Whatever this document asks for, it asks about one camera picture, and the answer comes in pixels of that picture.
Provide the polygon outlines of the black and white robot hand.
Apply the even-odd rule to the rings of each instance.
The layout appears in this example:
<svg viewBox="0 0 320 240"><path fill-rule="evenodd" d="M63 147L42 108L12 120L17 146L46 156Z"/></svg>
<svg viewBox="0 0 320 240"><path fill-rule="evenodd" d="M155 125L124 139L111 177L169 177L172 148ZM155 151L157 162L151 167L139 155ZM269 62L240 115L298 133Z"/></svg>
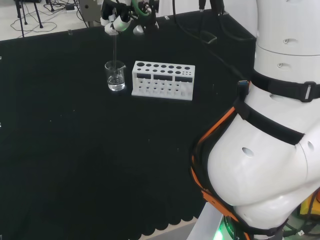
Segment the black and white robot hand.
<svg viewBox="0 0 320 240"><path fill-rule="evenodd" d="M100 23L104 31L110 36L124 32L130 26L131 9L130 0L104 0L100 10Z"/></svg>

